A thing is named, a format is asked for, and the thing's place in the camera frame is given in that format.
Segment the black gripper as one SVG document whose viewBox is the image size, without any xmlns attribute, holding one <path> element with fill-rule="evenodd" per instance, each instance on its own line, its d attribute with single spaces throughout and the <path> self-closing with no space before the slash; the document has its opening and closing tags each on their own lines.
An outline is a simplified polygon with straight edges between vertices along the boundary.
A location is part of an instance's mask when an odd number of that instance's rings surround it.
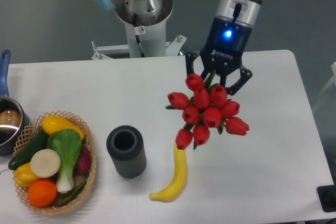
<svg viewBox="0 0 336 224">
<path fill-rule="evenodd" d="M 186 75 L 195 73 L 194 62 L 200 58 L 203 65 L 201 77 L 207 77 L 215 70 L 217 74 L 221 74 L 219 84 L 227 94 L 235 95 L 253 76 L 252 71 L 242 65 L 242 54 L 251 31 L 250 27 L 214 18 L 200 56 L 195 52 L 185 53 Z M 227 87 L 227 76 L 236 69 L 239 70 L 239 78 Z"/>
</svg>

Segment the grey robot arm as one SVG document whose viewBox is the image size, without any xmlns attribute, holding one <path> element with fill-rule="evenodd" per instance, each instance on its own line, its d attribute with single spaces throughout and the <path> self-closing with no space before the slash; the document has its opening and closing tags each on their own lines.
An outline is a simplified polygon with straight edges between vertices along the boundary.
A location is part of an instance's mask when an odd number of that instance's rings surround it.
<svg viewBox="0 0 336 224">
<path fill-rule="evenodd" d="M 105 10 L 114 9 L 123 21 L 132 58 L 169 56 L 166 21 L 173 10 L 172 0 L 94 0 Z M 229 74 L 239 70 L 239 79 L 226 91 L 234 95 L 252 76 L 242 64 L 247 41 L 263 0 L 220 0 L 207 41 L 200 50 L 203 78 L 211 72 L 224 86 Z"/>
</svg>

